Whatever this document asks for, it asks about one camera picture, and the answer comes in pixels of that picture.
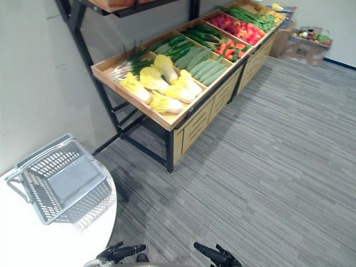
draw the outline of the cucumber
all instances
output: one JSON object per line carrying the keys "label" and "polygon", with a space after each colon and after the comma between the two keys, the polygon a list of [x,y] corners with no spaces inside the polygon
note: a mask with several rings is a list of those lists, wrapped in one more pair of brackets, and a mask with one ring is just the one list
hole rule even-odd
{"label": "cucumber", "polygon": [[195,42],[201,44],[202,46],[205,46],[205,47],[207,47],[209,49],[212,49],[211,45],[209,45],[207,42],[205,42],[203,39],[201,39],[197,35],[194,35],[194,34],[191,34],[191,33],[188,33],[188,32],[184,32],[184,34],[187,35],[192,40],[194,40]]}
{"label": "cucumber", "polygon": [[184,33],[184,34],[190,33],[190,34],[193,34],[193,35],[195,35],[195,36],[198,36],[198,37],[201,38],[201,39],[204,39],[204,38],[206,37],[206,35],[205,35],[204,32],[199,32],[199,31],[197,31],[197,30],[195,30],[195,29],[187,29],[187,30],[183,31],[183,33]]}
{"label": "cucumber", "polygon": [[186,40],[185,36],[182,35],[178,35],[178,36],[173,36],[171,37],[171,39],[169,40],[169,45],[170,46],[174,46],[177,43],[183,42],[184,40]]}
{"label": "cucumber", "polygon": [[187,66],[187,71],[191,71],[192,68],[194,68],[199,62],[203,61],[204,58],[209,57],[210,54],[210,50],[209,49],[205,49],[203,51],[201,51],[200,53],[198,53],[197,55],[195,55],[192,60],[189,62],[188,66]]}
{"label": "cucumber", "polygon": [[199,53],[199,52],[200,52],[200,48],[198,48],[198,47],[190,47],[189,52],[188,52],[185,56],[183,56],[183,57],[181,57],[180,59],[178,59],[178,60],[175,62],[174,65],[175,65],[177,68],[180,68],[180,69],[182,70],[182,69],[185,68],[186,65],[189,63],[189,62],[188,62],[188,63],[183,67],[185,61],[187,61],[186,59],[187,59],[187,58],[191,58],[193,55],[195,55],[195,54],[197,54],[197,53]]}
{"label": "cucumber", "polygon": [[200,62],[190,71],[190,74],[192,74],[193,76],[196,75],[202,68],[204,68],[204,66],[206,66],[206,64],[209,64],[209,62],[211,62],[211,60],[205,60]]}
{"label": "cucumber", "polygon": [[202,84],[205,86],[211,85],[217,78],[219,78],[220,75],[222,75],[226,71],[226,68],[223,68],[222,70],[219,70],[216,72],[214,75],[211,75],[207,79],[203,80]]}
{"label": "cucumber", "polygon": [[191,47],[191,46],[193,46],[193,45],[194,45],[193,42],[188,42],[188,43],[182,44],[181,46],[178,46],[178,47],[174,48],[173,50],[169,50],[169,51],[167,52],[167,55],[168,55],[168,56],[173,56],[173,55],[175,55],[175,54],[181,52],[181,51],[182,51],[183,49],[185,49],[186,47]]}
{"label": "cucumber", "polygon": [[190,50],[190,47],[183,48],[180,52],[178,52],[178,53],[174,54],[174,56],[172,56],[172,61],[176,62],[179,58],[181,58],[182,56],[187,54],[189,50]]}
{"label": "cucumber", "polygon": [[171,47],[170,47],[169,43],[164,43],[159,48],[156,49],[155,53],[162,55],[162,54],[166,53],[170,48]]}
{"label": "cucumber", "polygon": [[182,64],[180,64],[180,69],[184,69],[184,68],[187,68],[189,62],[191,61],[192,57],[194,57],[196,54],[200,53],[202,50],[202,48],[200,47],[194,47],[194,50],[193,52],[190,54],[190,55],[186,55],[184,57],[184,60],[182,62]]}
{"label": "cucumber", "polygon": [[216,36],[216,37],[219,38],[219,39],[222,38],[221,34],[220,34],[218,31],[216,31],[216,30],[214,30],[214,29],[212,29],[212,28],[205,27],[205,26],[200,25],[200,24],[194,25],[194,28],[195,28],[196,30],[198,30],[198,31],[212,34],[212,35]]}
{"label": "cucumber", "polygon": [[220,70],[222,70],[223,68],[225,68],[225,66],[223,64],[220,64],[218,62],[216,62],[216,65],[213,66],[210,70],[206,71],[201,77],[200,80],[204,81],[207,78],[209,78],[210,76],[214,75],[215,72],[218,72]]}
{"label": "cucumber", "polygon": [[198,73],[194,76],[194,78],[196,78],[198,81],[203,81],[201,79],[201,77],[207,72],[210,71],[214,66],[216,66],[216,62],[215,61],[211,61],[208,64],[206,64],[203,68],[200,69],[200,71],[198,71]]}

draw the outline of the vegetable box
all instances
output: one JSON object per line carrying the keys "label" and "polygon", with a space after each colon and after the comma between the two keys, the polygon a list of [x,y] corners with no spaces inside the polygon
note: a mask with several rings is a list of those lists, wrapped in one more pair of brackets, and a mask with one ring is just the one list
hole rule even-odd
{"label": "vegetable box", "polygon": [[330,46],[315,43],[300,37],[290,36],[281,55],[312,66],[318,66],[323,61]]}

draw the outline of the wooden panel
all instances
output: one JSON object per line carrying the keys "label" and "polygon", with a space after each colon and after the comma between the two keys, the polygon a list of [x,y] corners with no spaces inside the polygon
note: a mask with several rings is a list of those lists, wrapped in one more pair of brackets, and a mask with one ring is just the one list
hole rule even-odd
{"label": "wooden panel", "polygon": [[174,164],[182,156],[183,134],[184,134],[184,129],[174,131],[174,140],[173,140],[173,144],[174,144],[173,163]]}
{"label": "wooden panel", "polygon": [[233,90],[235,88],[236,82],[239,78],[242,67],[240,67],[230,79],[228,79],[217,92],[215,92],[214,102],[212,104],[209,123],[215,118],[215,116],[220,112],[220,110],[229,101]]}
{"label": "wooden panel", "polygon": [[197,112],[197,114],[189,121],[184,128],[182,154],[194,143],[209,122],[209,115],[212,107],[213,99]]}
{"label": "wooden panel", "polygon": [[[133,7],[135,5],[135,0],[88,0],[94,5],[100,7],[107,12],[115,12],[121,9]],[[152,2],[154,0],[139,0],[139,4],[144,4]]]}
{"label": "wooden panel", "polygon": [[272,49],[276,34],[272,35],[270,39],[265,42],[254,54],[252,54],[247,62],[243,77],[240,82],[237,94],[240,93],[248,82],[256,75],[266,62],[267,57]]}

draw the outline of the gray plastic basket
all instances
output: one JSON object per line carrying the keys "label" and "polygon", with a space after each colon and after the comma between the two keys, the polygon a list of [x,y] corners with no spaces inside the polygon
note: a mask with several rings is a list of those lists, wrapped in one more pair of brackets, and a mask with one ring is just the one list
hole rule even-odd
{"label": "gray plastic basket", "polygon": [[[15,165],[7,184],[44,224],[75,223],[111,192],[96,160],[66,134]],[[12,183],[22,183],[26,193]]]}

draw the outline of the striped carpet floor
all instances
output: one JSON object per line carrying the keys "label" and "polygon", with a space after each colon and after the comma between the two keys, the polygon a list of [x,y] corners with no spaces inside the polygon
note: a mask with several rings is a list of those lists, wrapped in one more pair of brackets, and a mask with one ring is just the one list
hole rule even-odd
{"label": "striped carpet floor", "polygon": [[172,174],[123,140],[97,159],[130,198],[111,243],[151,261],[209,266],[199,241],[245,267],[356,266],[355,71],[270,57]]}

